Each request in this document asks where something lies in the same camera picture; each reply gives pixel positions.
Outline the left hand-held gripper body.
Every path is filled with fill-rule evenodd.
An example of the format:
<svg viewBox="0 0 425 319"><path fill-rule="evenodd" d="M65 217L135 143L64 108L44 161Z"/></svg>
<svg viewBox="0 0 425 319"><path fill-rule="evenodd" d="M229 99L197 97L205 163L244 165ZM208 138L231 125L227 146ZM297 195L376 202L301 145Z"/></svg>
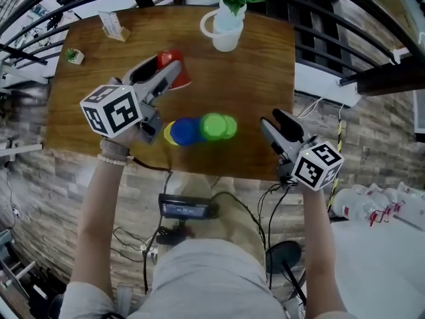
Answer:
<svg viewBox="0 0 425 319"><path fill-rule="evenodd" d="M136 92L128 85L100 85L80 102L80 107L93 132L107 138L136 125L141 133L139 139L153 143L163 122L157 108L143 98L146 94Z"/></svg>

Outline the red paper cup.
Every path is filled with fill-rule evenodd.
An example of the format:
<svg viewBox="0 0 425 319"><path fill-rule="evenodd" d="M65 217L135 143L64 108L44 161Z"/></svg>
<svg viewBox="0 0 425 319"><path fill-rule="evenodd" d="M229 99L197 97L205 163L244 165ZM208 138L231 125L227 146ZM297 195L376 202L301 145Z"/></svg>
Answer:
<svg viewBox="0 0 425 319"><path fill-rule="evenodd" d="M187 86L191 83L191 78L187 72L184 58L181 51L177 49L170 49L157 53L157 68L163 69L168 67L172 62L179 61L181 63L181 71L173 83L170 85L170 90L176 90Z"/></svg>

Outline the green paper cup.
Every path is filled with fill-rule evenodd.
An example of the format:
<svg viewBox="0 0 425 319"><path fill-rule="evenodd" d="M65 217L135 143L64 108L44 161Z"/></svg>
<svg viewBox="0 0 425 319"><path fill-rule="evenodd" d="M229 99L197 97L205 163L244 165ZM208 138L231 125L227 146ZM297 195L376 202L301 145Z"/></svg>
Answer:
<svg viewBox="0 0 425 319"><path fill-rule="evenodd" d="M236 134L238 124L232 116L224 115L223 118L226 122L226 132L224 133L223 138L227 140L232 138Z"/></svg>
<svg viewBox="0 0 425 319"><path fill-rule="evenodd" d="M227 130L228 124L222 114L208 113L201 118L200 132L208 142L224 139Z"/></svg>

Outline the yellow paper cup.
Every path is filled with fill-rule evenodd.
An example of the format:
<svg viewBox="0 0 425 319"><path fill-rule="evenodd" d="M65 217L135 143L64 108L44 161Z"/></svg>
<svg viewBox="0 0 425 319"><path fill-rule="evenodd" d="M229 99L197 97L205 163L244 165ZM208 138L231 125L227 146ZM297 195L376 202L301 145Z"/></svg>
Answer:
<svg viewBox="0 0 425 319"><path fill-rule="evenodd" d="M168 125L165 127L165 129L163 131L163 136L164 136L165 140L167 142L169 142L171 145L178 146L178 143L173 139L173 137L171 135L171 128L172 128L174 123L175 123L175 121L168 123Z"/></svg>

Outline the person's right forearm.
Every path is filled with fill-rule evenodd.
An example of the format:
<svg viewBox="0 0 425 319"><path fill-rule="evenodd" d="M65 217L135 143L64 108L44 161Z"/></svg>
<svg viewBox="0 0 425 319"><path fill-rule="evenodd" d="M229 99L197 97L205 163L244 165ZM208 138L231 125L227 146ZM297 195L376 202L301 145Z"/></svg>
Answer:
<svg viewBox="0 0 425 319"><path fill-rule="evenodd" d="M335 280L335 243L324 194L304 185L299 190L305 225L306 318L344 319L347 310Z"/></svg>

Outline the grey wristband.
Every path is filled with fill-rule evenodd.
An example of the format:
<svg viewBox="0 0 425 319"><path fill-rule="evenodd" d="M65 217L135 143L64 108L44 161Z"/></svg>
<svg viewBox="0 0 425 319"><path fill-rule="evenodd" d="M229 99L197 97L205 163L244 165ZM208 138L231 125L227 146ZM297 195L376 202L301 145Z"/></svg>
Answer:
<svg viewBox="0 0 425 319"><path fill-rule="evenodd" d="M129 156L129 149L121 144L117 144L108 138L103 138L100 141L100 149L102 153L109 153L114 156Z"/></svg>

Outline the pack of water bottles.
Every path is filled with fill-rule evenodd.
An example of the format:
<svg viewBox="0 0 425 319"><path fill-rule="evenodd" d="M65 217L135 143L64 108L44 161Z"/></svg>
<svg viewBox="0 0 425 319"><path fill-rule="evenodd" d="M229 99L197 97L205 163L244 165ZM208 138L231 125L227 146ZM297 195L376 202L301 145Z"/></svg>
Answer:
<svg viewBox="0 0 425 319"><path fill-rule="evenodd" d="M376 223L388 223L390 216L398 213L404 204L397 190L383 189L373 183L369 187L354 185L339 190L333 198L331 210L338 217L372 227Z"/></svg>

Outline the small potted plant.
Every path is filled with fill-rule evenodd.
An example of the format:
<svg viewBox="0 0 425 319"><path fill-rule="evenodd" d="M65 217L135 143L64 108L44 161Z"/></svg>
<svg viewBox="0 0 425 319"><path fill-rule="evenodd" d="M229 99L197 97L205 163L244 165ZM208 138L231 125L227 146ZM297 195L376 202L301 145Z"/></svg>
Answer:
<svg viewBox="0 0 425 319"><path fill-rule="evenodd" d="M84 54L78 49L68 48L65 52L65 56L67 61L72 64L82 64L84 60Z"/></svg>

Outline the person's beige trousers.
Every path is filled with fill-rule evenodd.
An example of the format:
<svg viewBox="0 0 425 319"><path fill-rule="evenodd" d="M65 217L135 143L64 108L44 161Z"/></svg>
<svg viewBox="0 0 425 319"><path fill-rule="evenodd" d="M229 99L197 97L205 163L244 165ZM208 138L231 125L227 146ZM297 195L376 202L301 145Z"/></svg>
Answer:
<svg viewBox="0 0 425 319"><path fill-rule="evenodd" d="M266 255L257 224L234 198L235 189L229 178L216 179L204 175L185 175L173 190L177 195L213 198L218 204L218 217L190 220L187 226L196 239L222 239L251 254L262 266Z"/></svg>

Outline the pile of white packets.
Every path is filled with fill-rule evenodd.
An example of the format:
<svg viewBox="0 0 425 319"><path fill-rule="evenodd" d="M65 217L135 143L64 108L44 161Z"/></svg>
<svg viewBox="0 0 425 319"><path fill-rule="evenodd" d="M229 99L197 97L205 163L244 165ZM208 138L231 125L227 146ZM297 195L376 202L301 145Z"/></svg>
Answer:
<svg viewBox="0 0 425 319"><path fill-rule="evenodd" d="M363 194L374 200L378 207L376 220L388 222L395 217L414 228L425 231L425 191L400 182L397 188L383 189L373 183Z"/></svg>

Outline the black round stand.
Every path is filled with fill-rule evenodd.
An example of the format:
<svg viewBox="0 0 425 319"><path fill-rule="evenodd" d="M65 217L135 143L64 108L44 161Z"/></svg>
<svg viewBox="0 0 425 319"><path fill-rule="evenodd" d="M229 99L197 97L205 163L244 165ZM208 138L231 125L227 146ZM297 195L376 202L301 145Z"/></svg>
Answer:
<svg viewBox="0 0 425 319"><path fill-rule="evenodd" d="M306 305L307 298L292 272L301 259L301 246L295 241L283 241L269 247L266 251L266 272L268 273L268 286L272 289L272 280L275 274L282 274L289 278L296 296L301 303Z"/></svg>

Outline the small black monitor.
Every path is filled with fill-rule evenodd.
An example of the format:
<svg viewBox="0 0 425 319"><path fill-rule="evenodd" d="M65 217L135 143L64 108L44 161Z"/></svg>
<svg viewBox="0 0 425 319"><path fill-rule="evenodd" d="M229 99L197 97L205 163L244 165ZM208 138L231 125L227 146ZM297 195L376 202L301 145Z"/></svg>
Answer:
<svg viewBox="0 0 425 319"><path fill-rule="evenodd" d="M218 217L218 204L212 199L160 193L159 210L162 217L178 220L205 220Z"/></svg>

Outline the white power strip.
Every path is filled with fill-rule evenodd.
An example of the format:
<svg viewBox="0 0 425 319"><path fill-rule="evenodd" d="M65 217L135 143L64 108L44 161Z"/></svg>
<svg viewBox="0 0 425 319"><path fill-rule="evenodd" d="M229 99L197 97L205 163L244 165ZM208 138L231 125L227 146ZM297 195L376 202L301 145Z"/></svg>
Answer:
<svg viewBox="0 0 425 319"><path fill-rule="evenodd" d="M157 264L158 260L158 249L157 247L151 247L147 250L146 246L141 246L141 254L144 258L150 259L153 264Z"/></svg>

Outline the dark wooden post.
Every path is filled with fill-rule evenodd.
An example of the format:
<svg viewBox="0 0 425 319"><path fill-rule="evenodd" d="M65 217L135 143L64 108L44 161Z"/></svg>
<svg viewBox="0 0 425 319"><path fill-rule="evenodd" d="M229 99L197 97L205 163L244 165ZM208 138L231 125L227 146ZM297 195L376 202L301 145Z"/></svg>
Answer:
<svg viewBox="0 0 425 319"><path fill-rule="evenodd" d="M357 81L362 96L382 96L425 89L425 65L390 66L366 71Z"/></svg>

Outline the white rail bracket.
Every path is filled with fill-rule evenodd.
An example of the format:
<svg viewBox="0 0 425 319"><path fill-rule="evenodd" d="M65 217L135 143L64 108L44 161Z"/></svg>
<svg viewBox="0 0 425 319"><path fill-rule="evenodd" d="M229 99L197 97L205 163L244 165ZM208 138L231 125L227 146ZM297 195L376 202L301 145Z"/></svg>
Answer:
<svg viewBox="0 0 425 319"><path fill-rule="evenodd" d="M400 48L400 49L394 49L392 51L395 64L400 64L401 60L404 56L408 55L410 52L406 47Z"/></svg>

